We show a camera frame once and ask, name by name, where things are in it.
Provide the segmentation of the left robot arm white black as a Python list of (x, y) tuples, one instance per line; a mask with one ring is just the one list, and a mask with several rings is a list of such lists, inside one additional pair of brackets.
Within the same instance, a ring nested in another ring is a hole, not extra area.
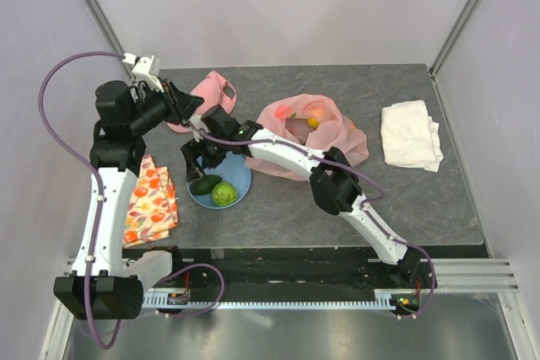
[(162, 122), (187, 122), (203, 98), (186, 94), (169, 80), (162, 91), (138, 89), (120, 80), (100, 85), (94, 144), (87, 164), (92, 191), (84, 236), (69, 275), (57, 277), (53, 292), (78, 320), (133, 320), (143, 296), (185, 277), (176, 247), (152, 248), (134, 264), (122, 260), (124, 227), (146, 149), (143, 135)]

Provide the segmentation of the fake yellow orange fruit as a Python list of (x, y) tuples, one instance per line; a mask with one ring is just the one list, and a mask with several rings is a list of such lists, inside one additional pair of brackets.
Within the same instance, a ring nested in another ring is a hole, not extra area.
[(311, 118), (307, 119), (306, 122), (313, 129), (317, 129), (318, 126), (319, 126), (319, 122), (315, 117), (311, 117)]

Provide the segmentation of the fake green custard apple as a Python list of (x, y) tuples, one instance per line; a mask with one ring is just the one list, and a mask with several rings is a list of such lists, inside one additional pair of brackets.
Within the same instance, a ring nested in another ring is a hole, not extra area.
[(211, 191), (211, 199), (218, 207), (226, 207), (236, 202), (237, 190), (226, 181), (219, 182)]

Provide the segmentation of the pink plastic bag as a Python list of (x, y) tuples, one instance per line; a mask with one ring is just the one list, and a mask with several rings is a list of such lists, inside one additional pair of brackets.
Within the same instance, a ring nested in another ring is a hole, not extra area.
[[(317, 129), (307, 124), (311, 117), (318, 120)], [(263, 108), (256, 122), (288, 142), (320, 150), (338, 148), (353, 166), (369, 157), (365, 133), (332, 99), (321, 94), (299, 94), (275, 101)]]

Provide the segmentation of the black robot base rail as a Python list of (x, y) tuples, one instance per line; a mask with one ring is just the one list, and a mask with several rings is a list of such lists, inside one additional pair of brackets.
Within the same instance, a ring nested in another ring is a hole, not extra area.
[(377, 289), (429, 289), (437, 283), (417, 250), (392, 266), (359, 247), (163, 249), (172, 252), (176, 271), (197, 265), (166, 283), (187, 287), (196, 300), (218, 292), (225, 301), (367, 299)]

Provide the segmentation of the fake dark green avocado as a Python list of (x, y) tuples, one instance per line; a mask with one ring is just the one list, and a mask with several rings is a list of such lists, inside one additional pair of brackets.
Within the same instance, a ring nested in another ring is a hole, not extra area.
[(219, 175), (204, 175), (189, 185), (189, 191), (194, 196), (204, 196), (210, 194), (213, 188), (221, 181), (222, 177)]

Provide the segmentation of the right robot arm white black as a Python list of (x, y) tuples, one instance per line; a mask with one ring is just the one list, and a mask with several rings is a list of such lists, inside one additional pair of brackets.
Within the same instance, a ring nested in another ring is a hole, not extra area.
[(219, 105), (201, 116), (190, 107), (180, 118), (194, 133), (181, 148), (187, 179), (202, 178), (204, 170), (219, 166), (227, 153), (276, 164), (308, 181), (316, 205), (343, 218), (362, 235), (387, 265), (392, 285), (406, 287), (416, 278), (422, 253), (401, 239), (372, 207), (359, 184), (360, 178), (367, 177), (353, 169), (340, 149), (320, 150), (287, 141), (254, 121), (239, 123)]

